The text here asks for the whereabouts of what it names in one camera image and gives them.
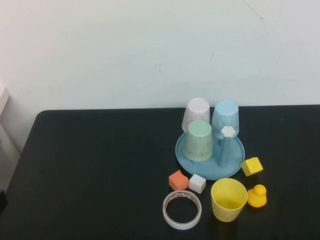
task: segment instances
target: white cup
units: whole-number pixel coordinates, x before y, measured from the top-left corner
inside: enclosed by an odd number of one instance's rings
[[[210,124],[210,104],[200,97],[195,97],[188,102],[182,120],[183,131],[186,132],[189,123],[195,120],[203,120]]]

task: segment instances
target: rubber duck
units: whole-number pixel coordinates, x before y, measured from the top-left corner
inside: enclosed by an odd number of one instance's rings
[[[248,204],[252,207],[260,208],[267,203],[267,189],[265,186],[258,184],[253,189],[248,190]]]

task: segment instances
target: plastic cup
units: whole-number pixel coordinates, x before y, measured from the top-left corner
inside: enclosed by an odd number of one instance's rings
[[[213,153],[212,128],[204,120],[195,120],[188,125],[183,144],[184,155],[196,162],[209,159]]]
[[[212,115],[212,134],[215,138],[223,139],[224,135],[221,130],[224,126],[231,126],[235,130],[235,134],[232,138],[236,137],[239,133],[239,107],[230,100],[224,100],[218,102],[214,107]]]
[[[193,98],[188,102],[182,120],[183,131],[186,132],[188,125],[195,120],[203,120],[210,123],[209,102],[200,97]]]
[[[248,193],[239,181],[222,178],[211,188],[211,203],[214,216],[222,222],[231,222],[246,204]]]

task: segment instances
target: white flower knob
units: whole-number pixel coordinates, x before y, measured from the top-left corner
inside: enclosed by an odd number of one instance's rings
[[[221,129],[221,133],[225,138],[232,138],[235,135],[236,130],[234,130],[232,126],[224,126]]]

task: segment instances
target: white cube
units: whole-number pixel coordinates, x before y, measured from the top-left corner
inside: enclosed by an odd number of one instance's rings
[[[205,189],[205,187],[206,180],[197,174],[193,174],[193,176],[189,180],[189,188],[200,194]]]

